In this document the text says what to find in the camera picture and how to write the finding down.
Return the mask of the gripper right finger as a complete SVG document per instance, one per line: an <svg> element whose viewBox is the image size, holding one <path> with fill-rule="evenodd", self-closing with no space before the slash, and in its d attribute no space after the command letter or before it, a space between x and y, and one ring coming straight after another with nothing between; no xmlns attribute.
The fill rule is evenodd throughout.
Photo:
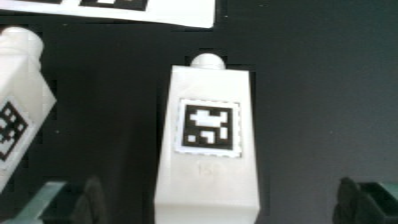
<svg viewBox="0 0 398 224"><path fill-rule="evenodd" d="M398 224L398 183L341 179L332 224Z"/></svg>

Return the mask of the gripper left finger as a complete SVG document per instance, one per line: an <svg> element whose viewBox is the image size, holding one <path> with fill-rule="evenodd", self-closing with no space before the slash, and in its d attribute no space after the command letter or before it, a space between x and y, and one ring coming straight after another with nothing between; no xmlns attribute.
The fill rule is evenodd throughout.
<svg viewBox="0 0 398 224"><path fill-rule="evenodd" d="M0 224L108 224L99 178L82 183L48 181L16 216Z"/></svg>

